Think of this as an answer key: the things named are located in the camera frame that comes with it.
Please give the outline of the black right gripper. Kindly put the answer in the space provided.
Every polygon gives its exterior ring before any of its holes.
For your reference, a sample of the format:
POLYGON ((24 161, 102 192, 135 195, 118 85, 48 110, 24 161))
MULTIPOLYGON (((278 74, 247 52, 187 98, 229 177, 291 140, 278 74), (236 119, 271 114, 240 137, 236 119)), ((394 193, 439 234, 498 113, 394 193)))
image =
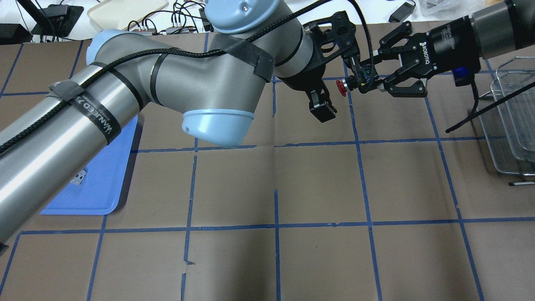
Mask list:
POLYGON ((401 66, 383 79, 384 90, 392 97, 425 98, 426 80, 451 71, 456 86, 466 86, 480 71, 480 55, 469 17, 461 17, 425 33, 413 33, 412 23, 404 22, 380 39, 376 58, 398 59, 401 66), (410 86, 398 86, 416 79, 410 86))

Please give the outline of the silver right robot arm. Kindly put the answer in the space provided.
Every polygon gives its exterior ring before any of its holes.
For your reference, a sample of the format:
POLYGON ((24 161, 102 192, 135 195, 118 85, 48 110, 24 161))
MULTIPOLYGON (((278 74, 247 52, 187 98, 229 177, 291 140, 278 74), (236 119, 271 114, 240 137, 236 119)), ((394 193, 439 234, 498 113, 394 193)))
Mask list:
POLYGON ((424 79, 452 72, 455 85, 473 82, 480 59, 533 46, 533 0, 504 0, 424 33, 409 21, 380 39, 374 61, 397 59, 400 67, 376 87, 393 97, 424 97, 424 79))

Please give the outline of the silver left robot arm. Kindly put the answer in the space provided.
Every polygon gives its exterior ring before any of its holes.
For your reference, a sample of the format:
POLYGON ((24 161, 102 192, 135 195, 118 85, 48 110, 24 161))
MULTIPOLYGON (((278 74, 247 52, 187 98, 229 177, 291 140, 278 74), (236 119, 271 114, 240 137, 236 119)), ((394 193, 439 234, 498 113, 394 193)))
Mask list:
POLYGON ((211 0, 216 34, 191 53, 106 29, 87 66, 1 131, 1 251, 147 104, 183 114, 188 134, 225 148, 245 138, 266 83, 302 74, 312 38, 283 0, 211 0))

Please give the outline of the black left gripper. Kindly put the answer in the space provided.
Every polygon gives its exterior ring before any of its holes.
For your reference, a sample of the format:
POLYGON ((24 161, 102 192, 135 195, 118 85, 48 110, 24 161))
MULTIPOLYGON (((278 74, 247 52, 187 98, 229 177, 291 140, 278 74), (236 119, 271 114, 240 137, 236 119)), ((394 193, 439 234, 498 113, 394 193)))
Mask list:
POLYGON ((321 62, 312 69, 305 69, 288 76, 282 65, 275 65, 275 76, 294 91, 306 92, 309 99, 309 111, 319 122, 328 122, 336 118, 337 109, 334 107, 329 90, 323 81, 327 62, 321 62))

